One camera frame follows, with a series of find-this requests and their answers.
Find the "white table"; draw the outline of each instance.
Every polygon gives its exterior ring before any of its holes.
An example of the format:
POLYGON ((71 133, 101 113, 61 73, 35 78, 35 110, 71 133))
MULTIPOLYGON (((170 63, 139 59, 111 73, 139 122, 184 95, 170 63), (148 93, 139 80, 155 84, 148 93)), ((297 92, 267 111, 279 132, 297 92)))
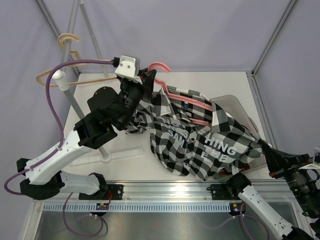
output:
MULTIPOLYGON (((79 81, 103 77, 103 74, 100 73, 86 73, 80 75, 79 81)), ((160 72, 157 73, 157 77, 165 80, 170 86, 199 91, 209 98, 225 95, 236 96, 246 113, 256 123, 261 137, 265 137, 245 72, 160 72)), ((99 84, 79 85, 76 87, 74 97, 78 101, 84 114, 90 112, 87 100, 93 96, 97 89, 105 86, 112 87, 119 92, 120 83, 114 80, 99 84)), ((158 85, 154 86, 155 91, 159 89, 160 87, 158 85)), ((74 128, 74 124, 78 121, 79 118, 71 107, 64 127, 65 134, 71 131, 74 128)), ((149 134, 147 133, 126 135, 124 131, 118 132, 118 137, 105 144, 104 148, 111 153, 142 148, 144 154, 137 157, 113 160, 109 163, 100 162, 82 166, 69 165, 64 170, 69 173, 81 175, 97 172, 103 174, 107 181, 199 181, 198 178, 192 175, 185 177, 176 176, 166 170, 152 154, 149 134)), ((95 150, 87 154, 86 157, 98 156, 99 154, 100 153, 95 150)), ((270 178, 266 168, 249 172, 247 176, 250 179, 270 178)))

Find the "perforated metal strip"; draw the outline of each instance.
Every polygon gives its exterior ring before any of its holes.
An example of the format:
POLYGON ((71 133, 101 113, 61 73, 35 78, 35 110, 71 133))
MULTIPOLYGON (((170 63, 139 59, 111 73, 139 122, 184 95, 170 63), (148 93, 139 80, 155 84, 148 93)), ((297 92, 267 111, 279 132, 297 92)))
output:
MULTIPOLYGON (((62 212, 63 202, 46 202, 43 211, 62 212)), ((108 210, 101 209, 94 202, 70 202, 66 212, 112 212, 112 213, 228 213, 229 203, 111 203, 108 210)))

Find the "shirt collar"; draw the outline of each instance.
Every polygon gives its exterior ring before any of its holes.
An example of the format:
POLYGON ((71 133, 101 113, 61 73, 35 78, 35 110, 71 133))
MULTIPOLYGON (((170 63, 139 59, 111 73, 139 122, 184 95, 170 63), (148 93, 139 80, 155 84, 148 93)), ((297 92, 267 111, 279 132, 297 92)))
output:
MULTIPOLYGON (((168 88, 169 90, 170 88, 172 88, 175 90, 175 92, 179 92, 178 88, 174 88, 171 86, 168 86, 168 88)), ((193 95, 201 97, 211 103, 212 105, 211 132, 213 133, 230 132, 231 129, 230 129, 227 113, 218 104, 213 102, 211 99, 208 99, 202 93, 193 91, 193 90, 191 92, 193 95)), ((170 99, 168 98, 167 94, 162 88, 156 95, 156 98, 158 98, 156 101, 156 104, 160 106, 156 111, 157 117, 164 116, 164 115, 171 115, 174 119, 186 120, 191 123, 188 116, 183 111, 175 107, 173 103, 171 103, 170 99)))

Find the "pink plastic hanger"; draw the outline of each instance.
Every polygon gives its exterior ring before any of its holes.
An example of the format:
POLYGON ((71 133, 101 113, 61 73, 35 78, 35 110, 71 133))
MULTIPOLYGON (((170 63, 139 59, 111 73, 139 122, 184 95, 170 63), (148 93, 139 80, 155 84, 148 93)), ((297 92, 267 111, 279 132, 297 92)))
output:
MULTIPOLYGON (((170 68, 166 64, 164 64, 162 62, 154 62, 148 67, 148 71, 151 71, 153 69, 162 69, 166 73, 170 72, 170 68)), ((211 112, 213 110, 212 106, 209 105, 209 104, 200 102, 200 101, 198 101, 196 99, 192 99, 192 98, 189 98, 189 97, 186 97, 186 96, 181 96, 181 95, 170 93, 169 90, 168 90, 166 82, 163 81, 163 80, 160 80, 158 78, 154 78, 154 82, 162 87, 162 89, 167 94, 168 98, 170 98, 170 99, 175 99, 175 100, 183 101, 183 102, 186 102, 186 103, 189 103, 189 104, 193 104, 193 105, 196 105, 196 106, 201 107, 203 109, 207 109, 207 110, 209 110, 211 112)), ((210 124, 207 121, 198 120, 198 119, 195 119, 195 118, 189 118, 189 119, 193 123, 199 124, 199 125, 209 125, 210 124)))

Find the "shirt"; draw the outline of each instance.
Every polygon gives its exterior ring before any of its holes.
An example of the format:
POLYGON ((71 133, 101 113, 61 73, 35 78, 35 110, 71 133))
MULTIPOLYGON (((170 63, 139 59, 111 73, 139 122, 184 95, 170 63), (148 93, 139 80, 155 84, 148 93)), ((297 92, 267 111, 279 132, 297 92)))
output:
POLYGON ((212 105, 212 111, 169 99, 163 89, 140 101, 127 133, 150 131, 153 154, 171 173, 206 181, 229 165, 239 172, 262 154, 261 145, 218 104, 194 90, 168 86, 170 93, 212 105), (207 121, 198 125, 189 118, 207 121))

